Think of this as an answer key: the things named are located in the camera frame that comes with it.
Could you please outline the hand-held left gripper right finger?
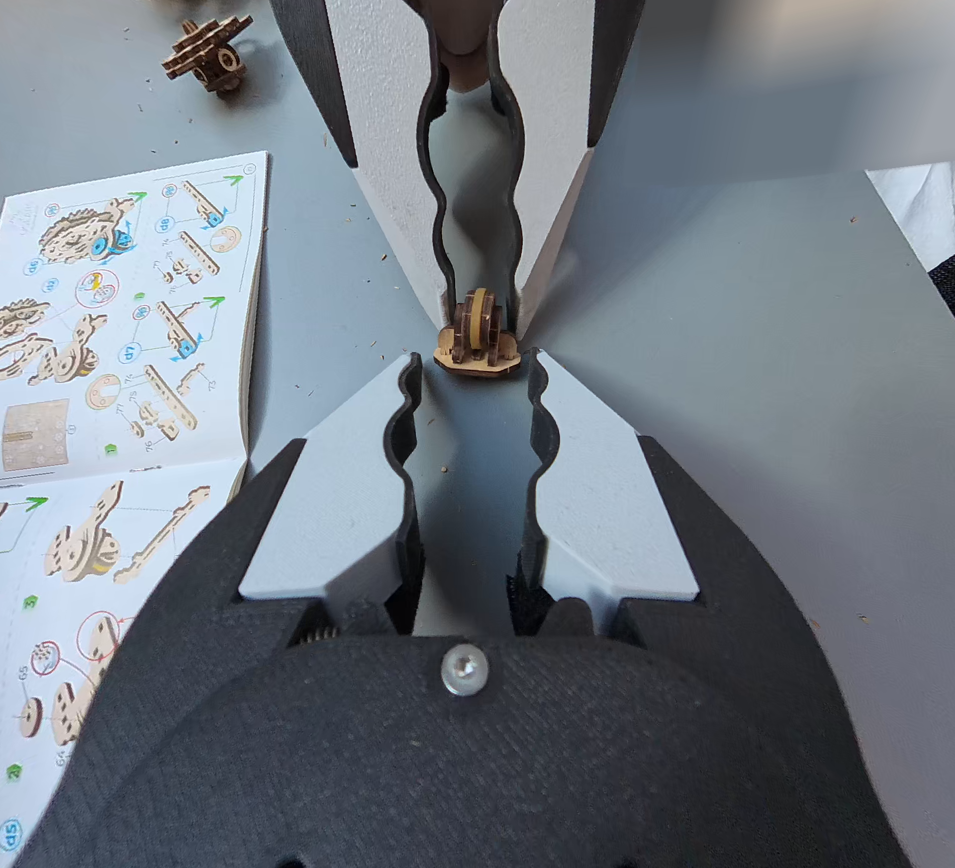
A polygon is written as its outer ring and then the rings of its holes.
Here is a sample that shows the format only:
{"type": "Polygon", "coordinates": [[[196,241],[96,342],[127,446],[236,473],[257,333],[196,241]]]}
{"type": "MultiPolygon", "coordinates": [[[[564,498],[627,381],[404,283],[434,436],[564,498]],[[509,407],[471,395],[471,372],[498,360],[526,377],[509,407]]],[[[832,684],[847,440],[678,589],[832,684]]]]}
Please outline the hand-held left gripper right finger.
{"type": "Polygon", "coordinates": [[[509,608],[517,635],[581,599],[609,633],[623,599],[691,602],[699,594],[640,436],[542,349],[529,357],[528,483],[509,608]]]}

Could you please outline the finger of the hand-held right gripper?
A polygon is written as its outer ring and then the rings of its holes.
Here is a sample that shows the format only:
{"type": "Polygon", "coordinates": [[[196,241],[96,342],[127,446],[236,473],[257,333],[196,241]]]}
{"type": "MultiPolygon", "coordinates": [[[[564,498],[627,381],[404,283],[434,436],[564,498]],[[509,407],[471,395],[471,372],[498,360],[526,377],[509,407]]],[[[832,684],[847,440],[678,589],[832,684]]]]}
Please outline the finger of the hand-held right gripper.
{"type": "Polygon", "coordinates": [[[516,141],[508,203],[519,231],[508,301],[523,337],[538,310],[590,165],[595,0],[506,0],[489,44],[516,141]]]}
{"type": "Polygon", "coordinates": [[[428,147],[446,97],[436,38],[405,0],[325,0],[352,132],[352,172],[418,300],[449,323],[455,275],[442,240],[446,196],[428,147]]]}

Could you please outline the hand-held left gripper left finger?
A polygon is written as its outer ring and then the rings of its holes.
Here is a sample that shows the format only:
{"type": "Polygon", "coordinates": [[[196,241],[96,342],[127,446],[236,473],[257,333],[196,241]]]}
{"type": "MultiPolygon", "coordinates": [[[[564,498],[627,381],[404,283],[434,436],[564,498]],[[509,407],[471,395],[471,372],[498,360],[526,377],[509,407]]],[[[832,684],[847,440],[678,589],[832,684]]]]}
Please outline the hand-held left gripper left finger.
{"type": "Polygon", "coordinates": [[[400,356],[304,436],[240,584],[245,599],[312,598],[334,623],[382,606],[412,634],[424,550],[412,480],[422,360],[400,356]]]}

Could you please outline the small wooden pulley part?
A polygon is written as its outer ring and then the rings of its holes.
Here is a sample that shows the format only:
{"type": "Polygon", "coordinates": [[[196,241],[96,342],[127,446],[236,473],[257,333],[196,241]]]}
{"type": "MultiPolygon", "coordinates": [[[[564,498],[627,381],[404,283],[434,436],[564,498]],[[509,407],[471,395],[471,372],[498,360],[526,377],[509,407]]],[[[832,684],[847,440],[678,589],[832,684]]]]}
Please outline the small wooden pulley part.
{"type": "Polygon", "coordinates": [[[453,324],[438,333],[435,362],[448,373],[492,379],[519,369],[517,339],[504,329],[503,311],[495,293],[484,288],[468,291],[457,304],[453,324]]]}

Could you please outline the grey desk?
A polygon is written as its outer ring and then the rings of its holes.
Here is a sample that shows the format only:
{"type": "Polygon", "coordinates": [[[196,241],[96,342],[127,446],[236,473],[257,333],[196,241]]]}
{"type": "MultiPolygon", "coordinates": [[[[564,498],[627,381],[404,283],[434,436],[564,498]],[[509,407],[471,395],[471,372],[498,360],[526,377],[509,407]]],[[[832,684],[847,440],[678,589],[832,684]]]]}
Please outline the grey desk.
{"type": "MultiPolygon", "coordinates": [[[[526,384],[456,381],[268,0],[2,0],[2,196],[271,154],[252,468],[404,349],[419,631],[509,627],[526,384]],[[250,15],[241,86],[161,62],[250,15]]],[[[757,545],[913,862],[953,866],[953,320],[864,169],[953,158],[953,0],[648,0],[528,339],[757,545]]]]}

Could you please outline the small wooden gear assembly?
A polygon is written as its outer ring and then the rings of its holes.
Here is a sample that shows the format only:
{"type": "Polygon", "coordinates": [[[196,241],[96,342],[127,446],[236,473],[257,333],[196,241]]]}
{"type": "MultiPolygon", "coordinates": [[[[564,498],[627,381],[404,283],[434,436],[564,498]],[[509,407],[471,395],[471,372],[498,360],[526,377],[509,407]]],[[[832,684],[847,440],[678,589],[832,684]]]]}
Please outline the small wooden gear assembly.
{"type": "Polygon", "coordinates": [[[173,53],[161,62],[169,79],[193,74],[207,92],[224,96],[238,89],[246,67],[231,41],[253,23],[250,15],[211,19],[201,25],[182,21],[184,34],[173,45],[173,53]]]}

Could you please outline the assembly instruction booklet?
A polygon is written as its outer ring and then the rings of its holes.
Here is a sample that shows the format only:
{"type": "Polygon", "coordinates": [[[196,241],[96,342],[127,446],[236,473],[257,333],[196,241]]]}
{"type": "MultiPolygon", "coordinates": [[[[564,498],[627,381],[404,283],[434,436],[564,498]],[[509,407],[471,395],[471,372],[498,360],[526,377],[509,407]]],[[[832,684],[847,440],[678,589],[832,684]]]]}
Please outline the assembly instruction booklet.
{"type": "Polygon", "coordinates": [[[2,866],[138,612],[241,485],[268,190],[256,151],[3,202],[2,866]]]}

